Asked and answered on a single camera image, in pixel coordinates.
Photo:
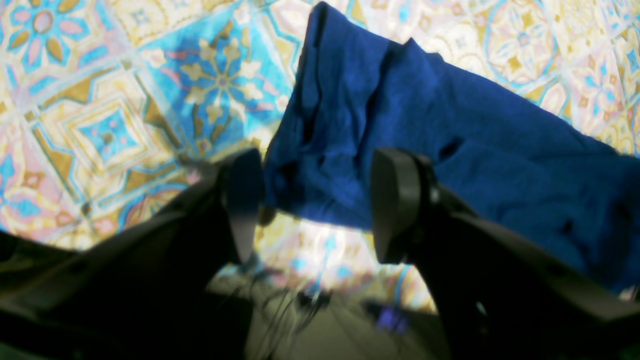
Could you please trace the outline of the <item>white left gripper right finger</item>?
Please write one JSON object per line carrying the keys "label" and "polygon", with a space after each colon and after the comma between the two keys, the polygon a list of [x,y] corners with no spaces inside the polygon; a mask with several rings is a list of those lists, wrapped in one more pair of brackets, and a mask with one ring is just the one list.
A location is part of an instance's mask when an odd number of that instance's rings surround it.
{"label": "white left gripper right finger", "polygon": [[637,302],[480,217],[427,157],[378,148],[370,182],[377,259],[416,267],[452,360],[639,358]]}

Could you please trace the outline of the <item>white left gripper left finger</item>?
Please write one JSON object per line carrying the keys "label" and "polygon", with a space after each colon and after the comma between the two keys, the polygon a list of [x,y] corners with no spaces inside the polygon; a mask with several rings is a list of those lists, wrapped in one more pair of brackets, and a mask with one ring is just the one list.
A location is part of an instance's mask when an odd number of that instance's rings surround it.
{"label": "white left gripper left finger", "polygon": [[263,195],[256,148],[193,162],[201,179],[87,250],[1,233],[3,360],[241,360],[253,310],[208,292],[249,260]]}

